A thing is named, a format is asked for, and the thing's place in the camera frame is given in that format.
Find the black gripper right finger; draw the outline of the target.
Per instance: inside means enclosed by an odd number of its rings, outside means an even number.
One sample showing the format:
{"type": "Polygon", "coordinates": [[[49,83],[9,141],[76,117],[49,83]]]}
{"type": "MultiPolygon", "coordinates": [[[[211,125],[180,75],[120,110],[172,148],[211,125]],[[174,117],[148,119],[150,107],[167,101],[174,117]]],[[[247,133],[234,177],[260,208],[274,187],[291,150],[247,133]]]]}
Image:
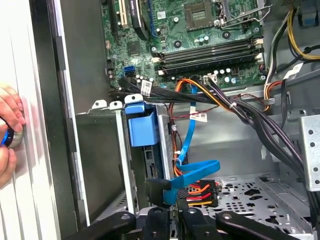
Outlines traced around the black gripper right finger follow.
{"type": "Polygon", "coordinates": [[[232,211],[219,213],[214,223],[195,207],[187,204],[187,190],[177,191],[180,240],[295,240],[294,236],[256,222],[232,211]]]}

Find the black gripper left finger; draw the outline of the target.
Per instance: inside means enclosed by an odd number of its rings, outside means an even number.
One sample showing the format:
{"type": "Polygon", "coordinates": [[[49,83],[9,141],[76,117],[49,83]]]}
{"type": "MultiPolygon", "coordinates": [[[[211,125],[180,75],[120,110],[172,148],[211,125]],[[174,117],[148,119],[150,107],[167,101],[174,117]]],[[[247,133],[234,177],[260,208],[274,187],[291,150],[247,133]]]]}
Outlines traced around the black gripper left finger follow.
{"type": "Polygon", "coordinates": [[[78,231],[67,240],[168,240],[170,211],[163,205],[161,190],[148,190],[147,197],[155,207],[147,215],[136,217],[127,211],[116,212],[78,231]]]}

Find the person's hand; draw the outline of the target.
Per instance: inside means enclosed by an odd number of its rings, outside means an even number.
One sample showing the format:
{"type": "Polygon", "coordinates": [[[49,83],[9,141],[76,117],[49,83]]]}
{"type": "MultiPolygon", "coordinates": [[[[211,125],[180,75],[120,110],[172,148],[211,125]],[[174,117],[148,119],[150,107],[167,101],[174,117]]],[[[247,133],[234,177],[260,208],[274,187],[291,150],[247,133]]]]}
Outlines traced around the person's hand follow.
{"type": "MultiPolygon", "coordinates": [[[[23,116],[23,103],[18,93],[9,85],[0,84],[0,138],[12,128],[22,132],[26,123],[23,116]]],[[[17,157],[13,149],[0,146],[0,186],[3,187],[12,178],[16,169],[17,157]]]]}

